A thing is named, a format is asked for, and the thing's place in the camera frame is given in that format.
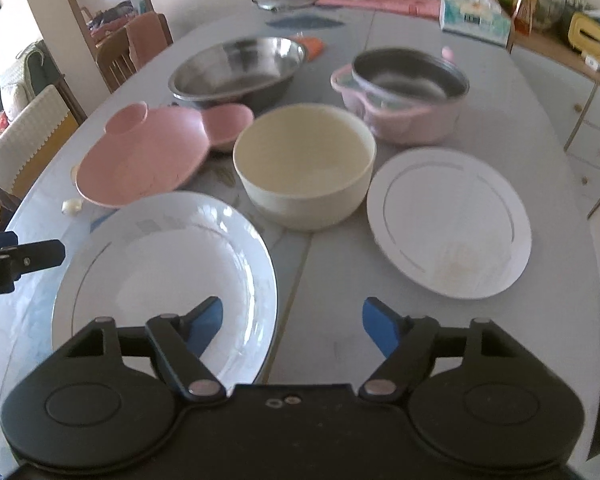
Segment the bunny-shaped pink bowl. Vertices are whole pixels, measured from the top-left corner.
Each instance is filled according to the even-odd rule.
[[[451,54],[444,52],[443,57],[447,56]],[[352,77],[351,65],[331,74],[331,87],[378,139],[401,146],[441,142],[455,129],[463,102],[462,99],[435,104],[387,102],[358,85]]]

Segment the cream bowl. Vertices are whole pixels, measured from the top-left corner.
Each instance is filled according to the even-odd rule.
[[[300,231],[351,215],[365,198],[375,158],[376,141],[362,120],[317,104],[263,115],[234,147],[235,169],[256,208]]]

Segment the round white plate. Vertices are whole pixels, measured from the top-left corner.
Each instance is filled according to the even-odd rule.
[[[531,227],[511,184],[445,148],[409,150],[376,174],[366,200],[382,252],[407,277],[450,298],[509,288],[531,254]]]
[[[276,325],[276,277],[267,248],[234,208],[188,191],[133,202],[107,219],[74,256],[52,319],[54,350],[96,316],[142,326],[186,314],[209,296],[222,327],[202,362],[225,387],[252,383]],[[125,363],[152,373],[145,359]]]

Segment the table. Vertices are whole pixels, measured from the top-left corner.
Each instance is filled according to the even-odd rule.
[[[286,18],[333,20],[309,30],[274,27]],[[442,325],[467,326],[491,317],[567,382],[586,410],[586,425],[571,457],[586,459],[600,396],[600,279],[589,227],[576,206],[572,174],[551,124],[506,51],[442,33],[435,22],[350,9],[294,14],[246,12],[197,28],[160,54],[103,103],[58,153],[10,224],[21,242],[60,238],[62,267],[24,276],[16,292],[0,296],[0,403],[50,352],[52,304],[69,260],[91,223],[106,211],[86,205],[76,218],[61,214],[77,196],[70,169],[103,133],[113,113],[138,100],[168,104],[167,80],[187,57],[241,36],[304,32],[326,44],[296,76],[280,104],[323,102],[342,106],[329,76],[365,48],[400,45],[438,56],[450,46],[471,89],[455,134],[444,145],[471,153],[504,175],[526,206],[533,247],[526,271],[505,292],[486,300],[444,298],[411,282],[376,247],[365,208],[313,235],[263,221],[244,200],[229,159],[212,160],[189,189],[214,194],[251,215],[272,254],[279,285],[279,327],[264,370],[271,383],[352,383],[360,386],[382,361],[362,327],[362,304],[377,296],[402,314],[429,315]],[[397,150],[379,144],[377,165]],[[0,466],[14,466],[0,430]]]

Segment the pink bowl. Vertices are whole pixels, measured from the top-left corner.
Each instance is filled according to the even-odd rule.
[[[149,107],[144,101],[133,103],[117,111],[104,125],[106,134],[123,134],[144,123]]]
[[[202,122],[211,148],[231,153],[238,136],[253,123],[253,112],[248,106],[229,103],[203,110]]]
[[[119,208],[176,189],[209,150],[202,115],[190,108],[149,110],[144,121],[128,130],[132,134],[111,131],[89,150],[76,177],[80,194],[104,207]]]

